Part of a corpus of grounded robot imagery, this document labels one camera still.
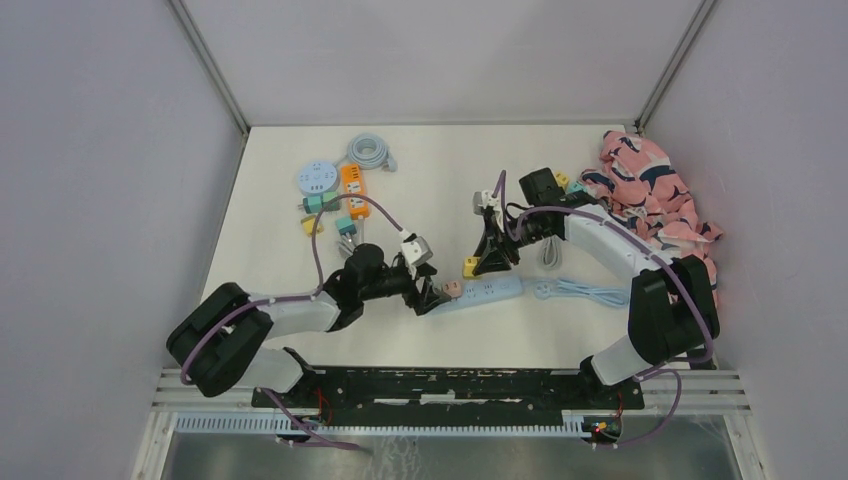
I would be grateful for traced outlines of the round blue power socket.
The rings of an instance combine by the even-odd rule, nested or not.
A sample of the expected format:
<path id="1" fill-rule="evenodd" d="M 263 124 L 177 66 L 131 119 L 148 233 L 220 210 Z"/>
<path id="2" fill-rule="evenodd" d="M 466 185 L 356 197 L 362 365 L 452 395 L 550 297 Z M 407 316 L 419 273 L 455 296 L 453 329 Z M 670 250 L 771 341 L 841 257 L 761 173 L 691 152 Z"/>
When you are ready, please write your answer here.
<path id="1" fill-rule="evenodd" d="M 305 164 L 296 175 L 296 184 L 304 196 L 322 195 L 336 191 L 340 176 L 334 162 L 314 160 Z"/>

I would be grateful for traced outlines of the orange power strip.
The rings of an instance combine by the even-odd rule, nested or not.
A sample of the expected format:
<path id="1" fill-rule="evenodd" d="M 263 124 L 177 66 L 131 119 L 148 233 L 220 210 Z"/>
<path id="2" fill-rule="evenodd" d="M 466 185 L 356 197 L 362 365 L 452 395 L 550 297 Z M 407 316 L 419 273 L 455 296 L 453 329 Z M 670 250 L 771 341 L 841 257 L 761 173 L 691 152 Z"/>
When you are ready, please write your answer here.
<path id="1" fill-rule="evenodd" d="M 366 195 L 366 185 L 360 167 L 357 164 L 346 164 L 339 168 L 341 185 L 345 194 Z M 353 220 L 364 220 L 370 215 L 366 200 L 359 197 L 346 198 L 348 212 Z"/>

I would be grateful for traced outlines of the teal USB charger plug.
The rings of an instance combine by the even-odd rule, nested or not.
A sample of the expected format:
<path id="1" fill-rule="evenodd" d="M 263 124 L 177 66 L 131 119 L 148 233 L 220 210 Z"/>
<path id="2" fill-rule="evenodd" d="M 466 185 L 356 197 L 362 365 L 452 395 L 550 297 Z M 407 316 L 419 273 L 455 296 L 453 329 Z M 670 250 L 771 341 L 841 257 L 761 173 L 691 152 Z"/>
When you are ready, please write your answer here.
<path id="1" fill-rule="evenodd" d="M 321 196 L 303 197 L 299 208 L 306 214 L 317 214 L 323 208 L 323 199 Z"/>

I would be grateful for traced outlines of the green plug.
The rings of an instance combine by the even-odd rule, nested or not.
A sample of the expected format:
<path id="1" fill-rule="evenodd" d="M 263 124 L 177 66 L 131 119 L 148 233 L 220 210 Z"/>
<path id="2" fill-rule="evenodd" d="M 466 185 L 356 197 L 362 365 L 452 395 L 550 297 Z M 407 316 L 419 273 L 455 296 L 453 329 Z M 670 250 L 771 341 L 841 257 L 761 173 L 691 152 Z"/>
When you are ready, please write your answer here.
<path id="1" fill-rule="evenodd" d="M 335 191 L 325 192 L 321 196 L 322 207 L 327 211 L 339 211 L 341 209 L 341 201 L 339 195 Z"/>

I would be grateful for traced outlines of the yellow USB charger plug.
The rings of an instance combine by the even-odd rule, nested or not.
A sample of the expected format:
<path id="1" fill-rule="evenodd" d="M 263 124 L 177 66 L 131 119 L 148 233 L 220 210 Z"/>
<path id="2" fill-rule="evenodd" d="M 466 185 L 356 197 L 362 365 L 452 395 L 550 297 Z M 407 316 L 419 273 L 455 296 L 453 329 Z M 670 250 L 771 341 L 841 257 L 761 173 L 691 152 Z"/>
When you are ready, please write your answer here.
<path id="1" fill-rule="evenodd" d="M 314 237 L 324 231 L 323 224 L 316 215 L 308 215 L 300 219 L 300 225 L 308 237 Z"/>

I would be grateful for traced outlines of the long blue power strip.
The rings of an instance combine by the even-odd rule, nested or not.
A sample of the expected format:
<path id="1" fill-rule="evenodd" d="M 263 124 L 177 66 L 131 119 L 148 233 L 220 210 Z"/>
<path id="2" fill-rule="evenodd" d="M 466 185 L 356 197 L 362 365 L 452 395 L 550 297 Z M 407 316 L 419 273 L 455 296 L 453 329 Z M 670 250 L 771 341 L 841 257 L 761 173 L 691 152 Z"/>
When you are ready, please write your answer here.
<path id="1" fill-rule="evenodd" d="M 459 297 L 434 308 L 428 316 L 508 300 L 519 297 L 523 293 L 524 286 L 517 275 L 469 280 L 464 284 L 463 293 Z"/>

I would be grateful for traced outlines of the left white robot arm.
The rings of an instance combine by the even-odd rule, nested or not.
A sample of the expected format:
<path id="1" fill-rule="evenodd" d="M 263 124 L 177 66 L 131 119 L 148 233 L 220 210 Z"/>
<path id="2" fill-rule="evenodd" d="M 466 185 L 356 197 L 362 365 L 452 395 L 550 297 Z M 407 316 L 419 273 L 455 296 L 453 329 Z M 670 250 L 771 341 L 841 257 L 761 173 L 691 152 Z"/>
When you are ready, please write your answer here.
<path id="1" fill-rule="evenodd" d="M 171 332 L 166 349 L 181 367 L 182 382 L 206 397 L 237 385 L 265 387 L 287 404 L 303 406 L 315 391 L 308 365 L 265 342 L 340 331 L 362 316 L 370 300 L 399 296 L 418 316 L 450 302 L 451 295 L 432 282 L 435 267 L 408 263 L 408 255 L 422 250 L 417 242 L 407 242 L 387 263 L 380 247 L 361 244 L 315 294 L 263 297 L 235 282 L 224 283 Z"/>

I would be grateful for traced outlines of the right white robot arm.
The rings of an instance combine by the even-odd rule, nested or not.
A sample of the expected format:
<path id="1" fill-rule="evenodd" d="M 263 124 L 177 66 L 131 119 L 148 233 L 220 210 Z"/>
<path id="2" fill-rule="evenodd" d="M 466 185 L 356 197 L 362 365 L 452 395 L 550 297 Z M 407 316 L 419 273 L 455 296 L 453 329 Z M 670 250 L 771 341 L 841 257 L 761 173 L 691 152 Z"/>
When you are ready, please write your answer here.
<path id="1" fill-rule="evenodd" d="M 505 182 L 501 175 L 494 189 L 473 196 L 473 210 L 483 219 L 474 275 L 509 271 L 521 248 L 556 238 L 589 253 L 630 287 L 626 333 L 581 368 L 577 392 L 585 405 L 606 406 L 617 384 L 647 378 L 668 363 L 711 360 L 720 325 L 703 260 L 651 246 L 588 193 L 567 192 L 548 168 L 520 179 L 527 206 L 511 217 Z"/>

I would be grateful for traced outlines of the pink plug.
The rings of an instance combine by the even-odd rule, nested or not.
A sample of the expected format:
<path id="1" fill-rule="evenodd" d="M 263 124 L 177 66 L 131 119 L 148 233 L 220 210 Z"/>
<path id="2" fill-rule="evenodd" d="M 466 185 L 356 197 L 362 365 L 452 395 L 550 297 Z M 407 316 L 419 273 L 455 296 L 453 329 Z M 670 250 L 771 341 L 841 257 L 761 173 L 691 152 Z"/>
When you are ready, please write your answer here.
<path id="1" fill-rule="evenodd" d="M 459 281 L 446 282 L 443 284 L 442 289 L 451 298 L 459 298 L 463 294 L 463 285 Z"/>

